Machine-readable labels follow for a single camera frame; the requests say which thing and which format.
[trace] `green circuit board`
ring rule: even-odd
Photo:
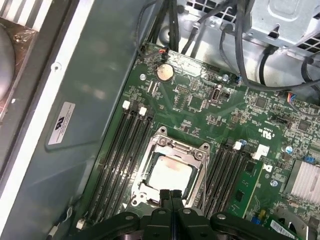
[[[147,52],[158,49],[156,45],[146,45]],[[251,171],[241,173],[227,211],[250,221],[262,210],[266,212],[264,217],[268,218],[276,207],[281,206],[306,222],[310,216],[320,219],[318,205],[293,199],[284,191],[296,160],[302,161],[305,156],[320,160],[320,118],[307,118],[295,112],[287,103],[286,95],[251,90],[237,83],[235,75],[176,52],[170,51],[168,56],[166,63],[174,67],[174,76],[168,82],[159,81],[155,74],[155,67],[161,62],[160,56],[137,59],[134,63],[76,219],[88,214],[89,202],[104,167],[103,159],[116,134],[124,101],[136,102],[153,111],[150,131],[145,135],[138,158],[143,156],[150,137],[162,126],[167,128],[168,136],[186,144],[200,146],[208,143],[208,172],[226,139],[245,141],[252,153],[257,151],[259,145],[267,146],[269,150],[265,156],[252,160]],[[221,91],[227,93],[227,96],[212,101],[212,92],[217,85],[222,86]],[[295,100],[294,104],[309,114],[319,114],[317,106],[299,100]],[[291,154],[284,153],[287,146],[292,147]],[[118,204],[114,213],[125,211],[130,203],[130,187],[134,177],[134,174],[130,176],[121,204]],[[236,196],[237,191],[241,192],[240,201]]]

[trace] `sticker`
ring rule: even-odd
[[[60,144],[64,139],[69,121],[75,109],[75,104],[65,101],[54,125],[48,145]]]
[[[275,220],[271,221],[270,227],[273,228],[276,232],[285,235],[289,238],[295,239],[295,236],[288,232],[284,227],[282,227],[279,223]]]

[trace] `cpu socket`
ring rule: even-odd
[[[132,186],[131,204],[158,205],[160,190],[181,190],[182,202],[191,207],[201,188],[209,163],[210,146],[193,147],[158,129],[146,148]]]

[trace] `motherboard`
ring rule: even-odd
[[[146,53],[159,49],[144,46]],[[293,110],[287,94],[252,90],[174,51],[137,58],[76,227],[124,211],[149,214],[159,191],[170,189],[208,218],[224,211],[293,239],[317,239],[320,118]],[[319,114],[318,106],[294,104]]]

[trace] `heatsink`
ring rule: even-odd
[[[312,204],[320,204],[320,167],[295,161],[285,192]]]

